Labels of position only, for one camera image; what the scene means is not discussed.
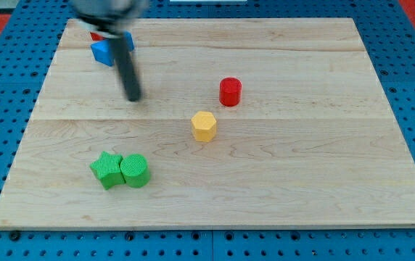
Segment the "grey robot arm end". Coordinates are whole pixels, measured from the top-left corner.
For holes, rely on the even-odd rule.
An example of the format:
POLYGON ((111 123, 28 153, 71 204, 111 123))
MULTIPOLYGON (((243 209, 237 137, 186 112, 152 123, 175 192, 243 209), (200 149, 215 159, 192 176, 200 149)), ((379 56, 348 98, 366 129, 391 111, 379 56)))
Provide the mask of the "grey robot arm end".
POLYGON ((120 38, 149 6, 147 0, 71 0, 70 6, 85 29, 105 38, 120 38))

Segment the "red block behind arm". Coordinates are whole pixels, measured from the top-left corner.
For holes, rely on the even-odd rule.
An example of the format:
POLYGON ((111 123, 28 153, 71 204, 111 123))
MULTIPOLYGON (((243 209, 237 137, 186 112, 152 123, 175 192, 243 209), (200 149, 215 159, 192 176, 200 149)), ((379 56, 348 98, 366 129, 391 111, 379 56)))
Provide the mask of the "red block behind arm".
POLYGON ((105 39, 105 37, 99 35, 98 33, 92 33, 90 32, 91 38, 93 41, 102 41, 105 39))

